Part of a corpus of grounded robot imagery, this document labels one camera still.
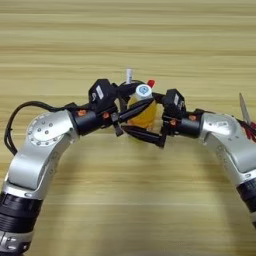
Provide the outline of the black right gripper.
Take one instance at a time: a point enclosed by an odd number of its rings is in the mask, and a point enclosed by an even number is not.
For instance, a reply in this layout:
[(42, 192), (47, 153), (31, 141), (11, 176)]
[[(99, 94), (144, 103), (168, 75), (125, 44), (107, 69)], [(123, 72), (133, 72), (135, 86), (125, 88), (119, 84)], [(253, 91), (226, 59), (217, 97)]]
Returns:
[[(164, 94), (153, 93), (152, 94), (154, 100), (158, 104), (164, 103)], [(130, 136), (147, 142), (154, 144), (160, 148), (163, 148), (166, 141), (166, 136), (185, 136), (191, 138), (198, 138), (201, 132), (201, 117), (197, 117), (195, 115), (189, 115), (183, 117), (181, 119), (174, 117), (163, 117), (163, 126), (161, 128), (161, 133), (164, 135), (160, 135), (154, 132), (150, 132), (145, 128), (137, 127), (137, 126), (129, 126), (125, 125), (122, 129)]]

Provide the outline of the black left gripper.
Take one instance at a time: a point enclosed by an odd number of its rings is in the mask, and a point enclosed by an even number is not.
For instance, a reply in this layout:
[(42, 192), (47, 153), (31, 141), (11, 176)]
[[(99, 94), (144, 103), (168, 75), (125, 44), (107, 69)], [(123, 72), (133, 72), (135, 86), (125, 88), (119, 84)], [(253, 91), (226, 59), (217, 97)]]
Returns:
[[(117, 95), (121, 98), (128, 98), (135, 93), (138, 83), (121, 84), (117, 87)], [(153, 99), (145, 99), (134, 103), (129, 109), (118, 113), (116, 107), (107, 108), (106, 110), (79, 109), (72, 111), (72, 117), (75, 122), (77, 133), (85, 136), (98, 129), (105, 129), (113, 126), (117, 136), (123, 134), (120, 123), (126, 122), (151, 105)]]

